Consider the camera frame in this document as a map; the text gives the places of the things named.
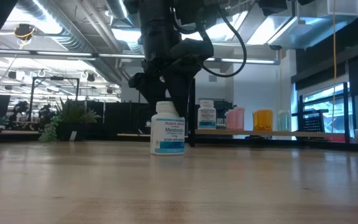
black cable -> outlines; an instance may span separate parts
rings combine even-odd
[[[175,17],[175,13],[173,11],[173,8],[171,7],[171,15],[172,15],[172,23],[173,23],[173,26],[177,29],[177,31],[179,31],[180,33],[182,34],[194,34],[195,32],[198,32],[197,28],[193,29],[193,30],[187,30],[187,29],[184,29],[182,27],[180,27],[178,24],[177,24],[177,20],[176,20],[176,17]]]
[[[229,75],[222,75],[222,74],[219,74],[219,73],[215,73],[215,72],[212,72],[210,69],[208,69],[207,67],[205,67],[203,64],[201,64],[202,68],[204,70],[206,70],[208,73],[214,75],[214,76],[217,76],[217,77],[221,77],[221,78],[229,78],[229,77],[233,77],[234,75],[237,75],[238,73],[241,72],[241,70],[244,68],[244,66],[246,65],[246,62],[247,62],[247,49],[246,49],[246,45],[244,43],[244,41],[242,40],[240,34],[236,31],[236,29],[230,24],[230,22],[228,21],[228,19],[226,18],[226,16],[223,14],[223,11],[220,7],[218,7],[218,13],[219,15],[222,17],[223,21],[226,23],[226,25],[230,28],[230,30],[233,31],[234,35],[239,39],[240,41],[240,44],[241,44],[241,48],[242,48],[242,52],[244,54],[243,56],[243,61],[241,63],[241,66],[240,68],[235,71],[234,73],[232,74],[229,74]]]

green plant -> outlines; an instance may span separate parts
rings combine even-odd
[[[47,125],[45,125],[45,132],[42,133],[39,140],[41,142],[52,142],[57,140],[56,135],[56,128],[59,126],[59,122],[61,122],[61,119],[58,116],[54,116],[51,119],[51,122]]]
[[[0,117],[0,125],[6,125],[8,123],[9,119],[7,116]]]
[[[76,101],[67,100],[63,103],[62,111],[60,112],[60,119],[65,123],[83,123],[85,117],[85,106],[79,105]]]
[[[96,118],[101,118],[101,116],[97,115],[95,111],[89,109],[87,112],[85,112],[84,123],[85,124],[96,123],[97,122]]]

bottle label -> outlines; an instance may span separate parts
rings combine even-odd
[[[201,109],[198,111],[199,128],[216,128],[216,110]]]
[[[156,153],[185,152],[185,121],[157,118],[152,123],[151,148]]]

pink container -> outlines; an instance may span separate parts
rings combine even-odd
[[[245,113],[245,109],[243,107],[234,108],[234,116],[235,116],[234,129],[244,130],[244,113]]]
[[[226,116],[226,129],[233,130],[235,126],[234,110],[229,110]]]

table surface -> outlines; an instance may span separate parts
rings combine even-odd
[[[358,153],[0,144],[0,223],[358,223]]]

